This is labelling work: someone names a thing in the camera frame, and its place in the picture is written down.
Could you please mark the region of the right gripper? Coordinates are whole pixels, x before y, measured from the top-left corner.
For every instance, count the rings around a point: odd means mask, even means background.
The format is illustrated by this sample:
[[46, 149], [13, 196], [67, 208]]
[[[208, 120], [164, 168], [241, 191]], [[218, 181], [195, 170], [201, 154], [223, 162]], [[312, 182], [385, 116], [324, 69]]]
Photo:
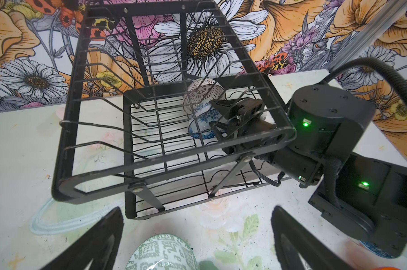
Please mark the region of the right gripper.
[[291, 122], [282, 105], [271, 101], [266, 108], [263, 100], [252, 98], [210, 100], [209, 103], [228, 119], [228, 123], [211, 122], [218, 142], [240, 140], [222, 148], [227, 155], [260, 147], [275, 146], [275, 150], [279, 150], [291, 142]]

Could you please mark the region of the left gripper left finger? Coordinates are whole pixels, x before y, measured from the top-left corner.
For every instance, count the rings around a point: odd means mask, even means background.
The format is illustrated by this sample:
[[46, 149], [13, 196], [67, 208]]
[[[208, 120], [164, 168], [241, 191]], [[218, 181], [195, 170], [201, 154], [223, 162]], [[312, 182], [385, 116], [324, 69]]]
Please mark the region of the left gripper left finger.
[[124, 219], [113, 208], [44, 270], [112, 270], [118, 254]]

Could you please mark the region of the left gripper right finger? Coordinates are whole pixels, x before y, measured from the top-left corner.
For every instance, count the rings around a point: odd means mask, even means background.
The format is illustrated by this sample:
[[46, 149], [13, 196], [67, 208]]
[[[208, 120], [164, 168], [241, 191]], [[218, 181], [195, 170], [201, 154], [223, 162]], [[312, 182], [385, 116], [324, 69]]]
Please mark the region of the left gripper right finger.
[[283, 270], [303, 270], [301, 258], [313, 270], [349, 270], [350, 265], [336, 256], [281, 206], [271, 216], [274, 247]]

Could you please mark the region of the blue floral bowl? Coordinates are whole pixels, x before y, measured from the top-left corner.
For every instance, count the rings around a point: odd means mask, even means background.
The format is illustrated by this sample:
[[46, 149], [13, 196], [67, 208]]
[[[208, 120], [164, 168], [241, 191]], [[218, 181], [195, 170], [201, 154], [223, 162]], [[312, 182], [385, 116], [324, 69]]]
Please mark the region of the blue floral bowl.
[[197, 140], [200, 139], [212, 139], [215, 138], [214, 131], [211, 128], [212, 121], [220, 121], [222, 123], [228, 123], [228, 119], [222, 117], [222, 115], [215, 109], [204, 112], [196, 119], [190, 121], [188, 133]]

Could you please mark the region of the maroon patterned white bowl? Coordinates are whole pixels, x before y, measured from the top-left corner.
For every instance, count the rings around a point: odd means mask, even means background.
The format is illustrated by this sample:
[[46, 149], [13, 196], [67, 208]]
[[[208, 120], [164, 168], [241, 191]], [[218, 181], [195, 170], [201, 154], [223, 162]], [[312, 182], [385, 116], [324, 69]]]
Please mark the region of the maroon patterned white bowl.
[[211, 100], [225, 100], [225, 89], [213, 79], [194, 80], [183, 95], [183, 109], [191, 115], [192, 111], [201, 103]]

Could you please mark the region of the black wire dish rack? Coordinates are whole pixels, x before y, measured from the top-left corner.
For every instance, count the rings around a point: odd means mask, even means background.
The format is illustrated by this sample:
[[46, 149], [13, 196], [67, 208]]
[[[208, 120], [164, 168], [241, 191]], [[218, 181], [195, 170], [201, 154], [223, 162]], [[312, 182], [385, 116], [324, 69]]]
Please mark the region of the black wire dish rack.
[[266, 32], [263, 9], [243, 1], [91, 1], [84, 5], [52, 197], [84, 204], [123, 194], [125, 215], [145, 219], [218, 196], [278, 187], [267, 162], [227, 155], [239, 139], [194, 139], [183, 95], [213, 79], [226, 100], [252, 98], [283, 106], [263, 67], [252, 59]]

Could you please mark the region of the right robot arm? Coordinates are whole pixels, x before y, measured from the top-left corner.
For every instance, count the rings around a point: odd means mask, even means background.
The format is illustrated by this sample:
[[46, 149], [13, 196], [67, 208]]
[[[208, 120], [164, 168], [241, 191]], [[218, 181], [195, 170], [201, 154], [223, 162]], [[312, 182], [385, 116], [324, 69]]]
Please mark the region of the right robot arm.
[[212, 100], [227, 123], [211, 122], [218, 141], [245, 138], [227, 154], [246, 151], [245, 162], [262, 160], [297, 180], [316, 186], [309, 203], [344, 234], [400, 256], [407, 245], [407, 167], [354, 153], [374, 116], [374, 105], [329, 85], [305, 86], [276, 114], [260, 118], [267, 100]]

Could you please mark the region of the dark blue patterned bowl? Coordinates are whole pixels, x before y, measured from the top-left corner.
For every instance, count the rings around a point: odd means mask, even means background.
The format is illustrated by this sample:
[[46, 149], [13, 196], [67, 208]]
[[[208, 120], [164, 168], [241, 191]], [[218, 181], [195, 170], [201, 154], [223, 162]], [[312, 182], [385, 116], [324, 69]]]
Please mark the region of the dark blue patterned bowl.
[[379, 247], [377, 247], [375, 244], [370, 243], [370, 242], [366, 242], [366, 241], [360, 241], [360, 244], [365, 247], [367, 250], [369, 250], [370, 252], [372, 252], [373, 254], [381, 257], [381, 258], [385, 258], [385, 259], [395, 259], [394, 256], [390, 255], [389, 253], [383, 251], [382, 249], [380, 249]]

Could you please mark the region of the green patterned bowl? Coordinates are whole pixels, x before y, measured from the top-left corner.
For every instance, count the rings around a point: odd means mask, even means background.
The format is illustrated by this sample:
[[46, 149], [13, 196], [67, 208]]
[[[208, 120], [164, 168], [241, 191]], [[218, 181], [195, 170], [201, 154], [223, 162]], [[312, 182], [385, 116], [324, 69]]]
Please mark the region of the green patterned bowl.
[[172, 234], [159, 234], [144, 241], [130, 257], [127, 270], [197, 270], [192, 248]]

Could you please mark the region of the plain orange bowl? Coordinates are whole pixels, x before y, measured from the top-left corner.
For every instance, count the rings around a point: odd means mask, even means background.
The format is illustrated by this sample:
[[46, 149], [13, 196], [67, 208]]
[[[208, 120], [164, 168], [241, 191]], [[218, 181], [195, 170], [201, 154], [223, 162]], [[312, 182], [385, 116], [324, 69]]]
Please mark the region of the plain orange bowl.
[[400, 269], [395, 268], [395, 267], [377, 267], [377, 268], [373, 268], [371, 270], [400, 270]]

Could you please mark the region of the aluminium wall corner profile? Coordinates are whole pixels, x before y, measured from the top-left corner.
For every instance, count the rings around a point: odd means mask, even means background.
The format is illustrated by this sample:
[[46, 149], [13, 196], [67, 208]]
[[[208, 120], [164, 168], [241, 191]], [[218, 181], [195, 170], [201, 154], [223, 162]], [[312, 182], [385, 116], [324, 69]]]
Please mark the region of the aluminium wall corner profile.
[[332, 72], [347, 62], [354, 60], [366, 47], [370, 46], [404, 15], [406, 11], [407, 1], [388, 1], [367, 26], [354, 36], [349, 46], [333, 59], [327, 70]]

